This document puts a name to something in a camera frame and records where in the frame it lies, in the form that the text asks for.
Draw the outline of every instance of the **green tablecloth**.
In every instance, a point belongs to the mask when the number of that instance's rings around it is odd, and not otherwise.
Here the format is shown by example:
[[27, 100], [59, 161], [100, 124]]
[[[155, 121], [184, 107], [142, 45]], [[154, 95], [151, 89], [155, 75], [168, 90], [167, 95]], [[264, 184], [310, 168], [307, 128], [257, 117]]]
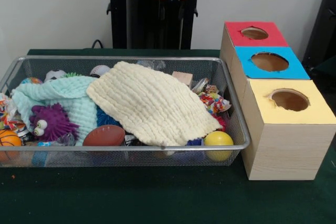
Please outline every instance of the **green tablecloth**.
[[[35, 55], [218, 56], [216, 50], [31, 50]], [[336, 223], [336, 152], [316, 180], [251, 182], [230, 167], [3, 168], [2, 223]]]

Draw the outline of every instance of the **white wall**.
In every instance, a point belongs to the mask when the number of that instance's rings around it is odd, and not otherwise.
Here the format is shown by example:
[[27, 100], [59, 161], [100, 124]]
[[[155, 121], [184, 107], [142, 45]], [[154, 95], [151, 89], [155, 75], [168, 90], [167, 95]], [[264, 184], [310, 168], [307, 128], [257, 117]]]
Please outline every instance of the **white wall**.
[[[219, 49], [224, 20], [273, 20], [303, 56], [321, 0], [198, 0], [192, 47]], [[0, 78], [30, 48], [111, 46], [109, 0], [0, 0]]]
[[193, 48], [218, 48], [223, 21], [275, 21], [302, 59], [321, 0], [198, 0]]

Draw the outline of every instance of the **purple spiky ball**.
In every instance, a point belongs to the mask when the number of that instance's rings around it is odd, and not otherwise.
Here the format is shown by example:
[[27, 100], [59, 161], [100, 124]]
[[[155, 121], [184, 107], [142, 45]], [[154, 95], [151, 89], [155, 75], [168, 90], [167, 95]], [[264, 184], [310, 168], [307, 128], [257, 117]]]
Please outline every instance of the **purple spiky ball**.
[[32, 112], [34, 115], [29, 118], [30, 125], [41, 141], [56, 141], [67, 133], [71, 133], [77, 139], [79, 126], [69, 121], [68, 114], [59, 103], [52, 106], [36, 105], [32, 107]]

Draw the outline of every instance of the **yellow ball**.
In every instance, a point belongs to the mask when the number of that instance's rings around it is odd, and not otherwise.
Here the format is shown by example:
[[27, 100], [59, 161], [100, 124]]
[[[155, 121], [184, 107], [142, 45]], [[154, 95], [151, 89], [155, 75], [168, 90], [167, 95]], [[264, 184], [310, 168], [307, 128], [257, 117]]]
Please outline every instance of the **yellow ball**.
[[[213, 145], [234, 145], [232, 138], [222, 131], [214, 131], [206, 136], [204, 144]], [[206, 151], [206, 155], [213, 161], [222, 162], [229, 159], [232, 151]]]

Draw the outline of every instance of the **circular hole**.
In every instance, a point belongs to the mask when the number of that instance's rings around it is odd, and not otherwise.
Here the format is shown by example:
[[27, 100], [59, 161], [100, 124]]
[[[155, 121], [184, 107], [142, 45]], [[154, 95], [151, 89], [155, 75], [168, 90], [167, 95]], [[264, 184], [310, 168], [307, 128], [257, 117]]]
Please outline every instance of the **circular hole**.
[[251, 57], [253, 63], [260, 69], [268, 72], [283, 71], [289, 66], [289, 62], [280, 55], [270, 52], [260, 52]]
[[250, 39], [267, 39], [268, 33], [257, 27], [248, 27], [241, 31], [244, 37]]
[[276, 105], [283, 107], [285, 110], [301, 111], [309, 106], [308, 98], [293, 89], [280, 89], [271, 95], [271, 99]]

